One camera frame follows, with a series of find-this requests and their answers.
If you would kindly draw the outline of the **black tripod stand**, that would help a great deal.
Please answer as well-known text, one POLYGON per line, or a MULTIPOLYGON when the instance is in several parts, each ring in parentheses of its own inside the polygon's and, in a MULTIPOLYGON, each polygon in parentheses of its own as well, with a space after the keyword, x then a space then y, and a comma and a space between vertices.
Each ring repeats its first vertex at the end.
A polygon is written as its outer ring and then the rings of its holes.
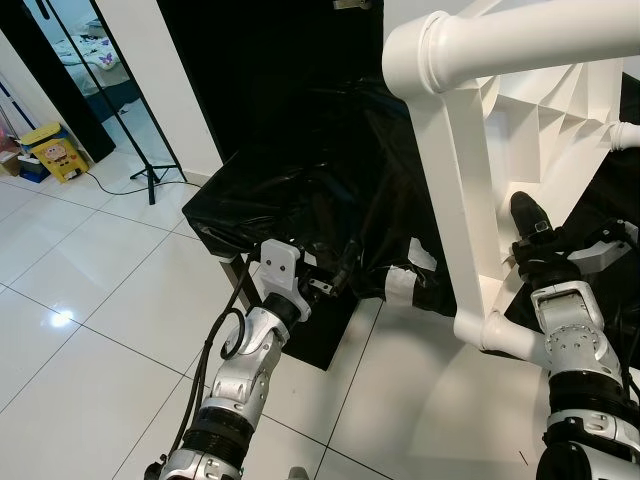
POLYGON ((93 1, 31 0, 31 6, 42 35, 93 118, 116 150, 140 160, 141 168, 131 179, 145 180, 148 201, 155 204, 157 189, 168 183, 166 174, 175 173, 178 183, 186 182, 93 1))

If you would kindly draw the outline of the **yellow cartoon print box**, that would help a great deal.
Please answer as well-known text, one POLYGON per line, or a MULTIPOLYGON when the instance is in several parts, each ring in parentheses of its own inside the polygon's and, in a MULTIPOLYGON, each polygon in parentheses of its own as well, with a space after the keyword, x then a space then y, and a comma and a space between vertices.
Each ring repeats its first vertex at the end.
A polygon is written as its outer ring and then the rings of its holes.
POLYGON ((27 154, 36 156, 59 183, 67 183, 90 170, 76 142, 59 123, 41 125, 20 136, 17 143, 27 154))

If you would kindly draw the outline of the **black glass door frame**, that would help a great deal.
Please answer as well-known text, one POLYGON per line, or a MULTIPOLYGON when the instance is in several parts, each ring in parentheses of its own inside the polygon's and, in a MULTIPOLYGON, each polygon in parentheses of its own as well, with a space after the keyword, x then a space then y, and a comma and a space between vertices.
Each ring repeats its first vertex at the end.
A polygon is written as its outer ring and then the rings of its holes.
POLYGON ((24 0, 0 0, 0 81, 36 125, 63 124, 95 163, 116 150, 24 0))

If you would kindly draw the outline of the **white work table frame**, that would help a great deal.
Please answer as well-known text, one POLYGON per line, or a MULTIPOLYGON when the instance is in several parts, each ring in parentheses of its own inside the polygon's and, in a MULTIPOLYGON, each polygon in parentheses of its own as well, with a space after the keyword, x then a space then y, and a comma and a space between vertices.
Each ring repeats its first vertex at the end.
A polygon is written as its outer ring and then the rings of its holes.
POLYGON ((439 262, 416 237, 410 237, 404 256, 403 262, 393 262, 387 269, 384 301, 398 307, 434 310, 439 262))

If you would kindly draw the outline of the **black shiny table cover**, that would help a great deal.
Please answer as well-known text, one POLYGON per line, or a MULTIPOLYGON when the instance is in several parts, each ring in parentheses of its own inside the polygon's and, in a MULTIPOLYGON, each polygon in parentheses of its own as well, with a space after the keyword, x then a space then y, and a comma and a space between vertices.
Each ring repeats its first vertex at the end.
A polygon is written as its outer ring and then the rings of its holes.
POLYGON ((338 79, 289 96, 274 123, 243 143, 184 206, 212 255, 256 255, 276 239, 316 266, 358 262, 342 296, 312 302, 287 355, 329 369, 361 300, 383 300, 385 274, 403 262, 410 237, 439 262, 433 312, 456 315, 410 111, 383 79, 338 79))

